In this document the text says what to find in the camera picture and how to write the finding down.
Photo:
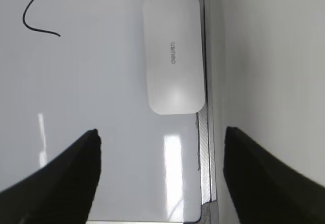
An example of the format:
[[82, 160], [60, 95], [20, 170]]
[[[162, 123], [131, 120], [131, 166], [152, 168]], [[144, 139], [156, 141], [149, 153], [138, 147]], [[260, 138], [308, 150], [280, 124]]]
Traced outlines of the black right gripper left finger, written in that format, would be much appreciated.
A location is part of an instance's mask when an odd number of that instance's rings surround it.
[[100, 175], [101, 138], [93, 129], [1, 192], [1, 223], [86, 223]]

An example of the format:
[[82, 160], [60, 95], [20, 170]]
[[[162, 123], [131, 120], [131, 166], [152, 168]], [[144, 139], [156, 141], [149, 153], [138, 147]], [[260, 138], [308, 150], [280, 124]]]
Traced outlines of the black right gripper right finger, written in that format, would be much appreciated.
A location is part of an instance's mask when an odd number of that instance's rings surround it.
[[240, 223], [324, 223], [324, 187], [227, 127], [223, 174]]

